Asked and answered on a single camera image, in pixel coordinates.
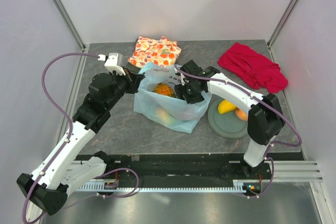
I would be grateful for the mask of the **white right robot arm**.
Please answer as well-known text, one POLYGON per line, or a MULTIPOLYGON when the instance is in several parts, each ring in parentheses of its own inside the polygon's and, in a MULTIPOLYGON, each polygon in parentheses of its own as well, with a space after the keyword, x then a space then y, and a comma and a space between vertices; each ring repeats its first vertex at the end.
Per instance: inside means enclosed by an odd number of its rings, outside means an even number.
POLYGON ((240 172, 245 178, 254 178, 259 173, 259 165, 266 159, 271 141, 285 125, 276 95, 253 92, 232 81, 218 69, 202 69, 193 60, 181 67, 175 65, 174 68, 181 79, 181 83, 174 88, 179 99, 195 104, 202 102, 205 94, 212 94, 247 114, 250 141, 240 172))

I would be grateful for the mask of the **red bell pepper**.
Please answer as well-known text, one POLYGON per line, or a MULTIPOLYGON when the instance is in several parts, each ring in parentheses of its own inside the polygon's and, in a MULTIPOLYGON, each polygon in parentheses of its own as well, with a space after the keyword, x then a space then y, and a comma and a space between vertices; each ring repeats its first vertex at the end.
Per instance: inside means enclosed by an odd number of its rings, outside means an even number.
POLYGON ((191 121, 199 118, 198 109, 186 108, 178 112, 177 118, 182 121, 191 121))

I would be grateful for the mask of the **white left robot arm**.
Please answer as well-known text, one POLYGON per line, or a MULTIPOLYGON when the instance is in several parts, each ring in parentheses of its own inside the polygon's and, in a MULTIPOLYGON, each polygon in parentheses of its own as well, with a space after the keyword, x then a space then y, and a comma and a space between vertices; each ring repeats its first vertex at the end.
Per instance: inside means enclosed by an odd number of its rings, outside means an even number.
POLYGON ((48 215, 56 214, 67 198, 87 181, 102 176, 111 178, 115 165, 107 154, 94 154, 89 165, 67 175, 66 170, 79 151, 100 131, 110 118, 110 110, 126 94, 135 94, 143 74, 126 70, 100 73, 92 78, 88 94, 72 117, 65 135, 49 156, 30 174, 22 173, 16 183, 24 196, 48 215))

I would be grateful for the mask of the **light blue plastic bag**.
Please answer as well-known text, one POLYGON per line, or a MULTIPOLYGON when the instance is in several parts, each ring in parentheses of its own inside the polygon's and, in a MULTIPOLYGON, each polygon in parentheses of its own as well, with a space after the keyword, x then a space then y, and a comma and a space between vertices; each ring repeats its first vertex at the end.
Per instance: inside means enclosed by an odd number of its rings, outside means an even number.
POLYGON ((134 112, 143 114, 148 119, 161 124, 158 121, 155 111, 157 108, 164 108, 176 119, 175 124, 163 125, 164 127, 179 132, 192 133, 194 127, 207 111, 212 95, 202 92, 201 94, 205 100, 190 104, 177 98, 176 95, 174 97, 168 97, 154 93, 153 89, 158 83, 166 83, 172 89, 175 85, 181 83, 180 77, 176 75, 173 65, 163 68, 153 63, 147 63, 139 73, 143 74, 145 78, 141 81, 138 92, 134 96, 134 112), (199 118, 191 121, 179 120, 177 118, 178 112, 186 108, 198 109, 199 118))

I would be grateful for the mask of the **green orange mango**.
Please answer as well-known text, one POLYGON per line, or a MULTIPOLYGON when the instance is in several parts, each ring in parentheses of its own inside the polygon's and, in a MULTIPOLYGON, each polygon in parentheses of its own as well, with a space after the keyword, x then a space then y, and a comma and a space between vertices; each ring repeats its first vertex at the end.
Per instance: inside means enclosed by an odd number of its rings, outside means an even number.
POLYGON ((173 125, 176 123, 175 117, 168 113, 164 108, 157 108, 156 116, 162 125, 173 125))

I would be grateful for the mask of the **orange pineapple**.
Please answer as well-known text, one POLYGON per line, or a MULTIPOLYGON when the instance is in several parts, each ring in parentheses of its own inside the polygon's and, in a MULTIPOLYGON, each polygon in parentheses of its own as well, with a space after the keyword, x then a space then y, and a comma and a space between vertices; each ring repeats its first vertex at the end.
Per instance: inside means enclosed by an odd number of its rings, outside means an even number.
POLYGON ((156 93, 156 94, 165 95, 165 96, 168 96, 168 97, 174 97, 175 96, 173 89, 169 85, 167 85, 166 83, 158 83, 154 87, 153 92, 156 93))

